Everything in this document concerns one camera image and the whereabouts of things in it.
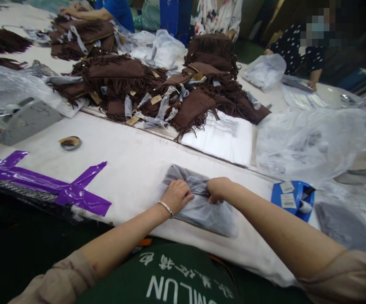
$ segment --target barcode label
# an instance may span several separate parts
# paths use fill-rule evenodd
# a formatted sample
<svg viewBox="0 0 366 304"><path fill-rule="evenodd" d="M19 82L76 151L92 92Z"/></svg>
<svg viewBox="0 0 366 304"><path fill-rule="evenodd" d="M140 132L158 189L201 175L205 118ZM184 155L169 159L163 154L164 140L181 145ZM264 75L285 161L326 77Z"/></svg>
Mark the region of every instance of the barcode label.
<svg viewBox="0 0 366 304"><path fill-rule="evenodd" d="M280 188L283 193L289 193L294 191L292 182L283 182L280 184Z"/></svg>
<svg viewBox="0 0 366 304"><path fill-rule="evenodd" d="M297 205L296 205L296 202L294 200L293 193L281 194L280 195L280 200L281 200L281 207L282 208L297 209Z"/></svg>

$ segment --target purple tape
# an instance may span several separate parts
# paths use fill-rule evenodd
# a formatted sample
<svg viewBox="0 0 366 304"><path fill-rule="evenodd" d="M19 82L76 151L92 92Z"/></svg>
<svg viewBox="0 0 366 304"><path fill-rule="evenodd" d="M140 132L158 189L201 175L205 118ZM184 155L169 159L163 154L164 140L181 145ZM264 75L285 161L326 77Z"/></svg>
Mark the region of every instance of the purple tape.
<svg viewBox="0 0 366 304"><path fill-rule="evenodd" d="M0 181L9 181L15 185L28 189L57 194L55 203L59 205L73 204L94 214L105 215L111 203L84 188L106 166L102 162L89 167L74 182L68 184L45 175L15 167L28 152L15 151L6 159L0 160Z"/></svg>

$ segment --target stack of bags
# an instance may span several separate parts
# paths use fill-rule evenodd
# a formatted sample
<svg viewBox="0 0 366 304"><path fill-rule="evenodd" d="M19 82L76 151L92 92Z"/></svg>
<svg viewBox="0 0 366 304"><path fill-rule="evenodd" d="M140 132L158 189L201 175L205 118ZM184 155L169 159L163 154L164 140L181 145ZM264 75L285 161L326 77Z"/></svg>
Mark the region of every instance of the stack of bags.
<svg viewBox="0 0 366 304"><path fill-rule="evenodd" d="M51 38L54 58L76 60L117 52L113 24L104 20L68 20L59 15L53 22Z"/></svg>

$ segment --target hand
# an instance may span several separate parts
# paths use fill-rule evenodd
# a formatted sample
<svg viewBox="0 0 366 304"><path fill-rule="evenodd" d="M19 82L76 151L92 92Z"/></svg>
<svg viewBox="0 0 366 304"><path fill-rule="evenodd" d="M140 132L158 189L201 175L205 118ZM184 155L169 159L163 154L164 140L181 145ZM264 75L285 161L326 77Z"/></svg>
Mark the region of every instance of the hand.
<svg viewBox="0 0 366 304"><path fill-rule="evenodd" d="M271 49L266 49L264 52L263 52L264 55L273 55L273 51Z"/></svg>
<svg viewBox="0 0 366 304"><path fill-rule="evenodd" d="M235 31L226 31L225 35L231 39L231 40L234 40L234 37L235 37Z"/></svg>
<svg viewBox="0 0 366 304"><path fill-rule="evenodd" d="M185 181L181 179L172 181L166 190L166 193L162 196L161 201L164 202L173 215L179 213L181 209L187 204L187 202L194 198L194 194L190 192L190 188Z"/></svg>
<svg viewBox="0 0 366 304"><path fill-rule="evenodd" d="M220 201L226 201L227 194L232 184L233 182L227 177L210 179L207 183L207 189L211 194L208 202L213 204Z"/></svg>
<svg viewBox="0 0 366 304"><path fill-rule="evenodd" d="M74 8L67 8L67 7L61 7L60 8L60 12L63 14L63 15L70 15L70 16L73 16L75 18L77 18L78 16L78 12L74 9Z"/></svg>
<svg viewBox="0 0 366 304"><path fill-rule="evenodd" d="M316 86L316 84L317 84L317 82L312 81L312 80L310 80L309 82L307 82L307 85L308 85L310 88L312 88L312 90L313 90L314 92L316 92L316 91L317 91L317 86Z"/></svg>

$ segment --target floral shirt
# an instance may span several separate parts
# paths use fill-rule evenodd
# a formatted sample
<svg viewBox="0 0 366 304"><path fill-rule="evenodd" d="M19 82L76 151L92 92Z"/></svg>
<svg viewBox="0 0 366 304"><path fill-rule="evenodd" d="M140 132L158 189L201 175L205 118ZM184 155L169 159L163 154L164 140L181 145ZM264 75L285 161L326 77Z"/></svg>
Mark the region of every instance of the floral shirt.
<svg viewBox="0 0 366 304"><path fill-rule="evenodd" d="M242 0L224 0L217 9L217 0L199 0L196 13L195 35L235 31L233 41L238 39L241 22Z"/></svg>

